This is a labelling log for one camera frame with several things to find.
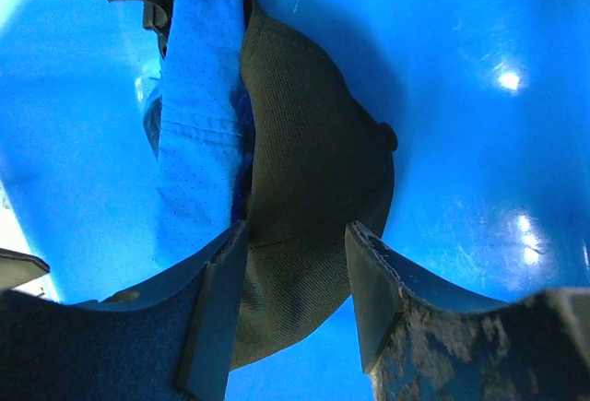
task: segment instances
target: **blue surface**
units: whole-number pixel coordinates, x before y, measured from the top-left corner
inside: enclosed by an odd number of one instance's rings
[[[588,285],[590,0],[261,1],[397,131],[385,242],[501,300]],[[103,298],[157,270],[154,37],[139,3],[0,4],[0,175],[63,300]],[[228,399],[370,399],[354,336],[347,303]]]

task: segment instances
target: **black object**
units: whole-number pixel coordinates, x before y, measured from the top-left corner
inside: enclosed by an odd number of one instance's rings
[[[16,288],[49,273],[40,258],[0,248],[0,290]]]
[[[173,0],[146,1],[174,21]],[[258,0],[243,6],[240,58],[255,142],[232,369],[301,341],[348,297],[345,228],[360,220],[383,233],[397,146],[391,127],[351,97],[324,50]]]
[[[222,401],[246,255],[239,223],[105,302],[0,294],[0,399]]]
[[[378,401],[589,399],[590,289],[504,304],[436,277],[359,223],[346,244]]]

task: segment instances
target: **blue fabric panel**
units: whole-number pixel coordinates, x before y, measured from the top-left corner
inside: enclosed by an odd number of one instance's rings
[[[156,262],[168,267],[231,223],[242,167],[242,0],[174,0],[162,69]]]

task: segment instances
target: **blue fabric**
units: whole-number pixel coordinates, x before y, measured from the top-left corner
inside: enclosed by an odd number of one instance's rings
[[[242,0],[174,0],[162,68],[156,263],[168,267],[231,223],[242,171]]]

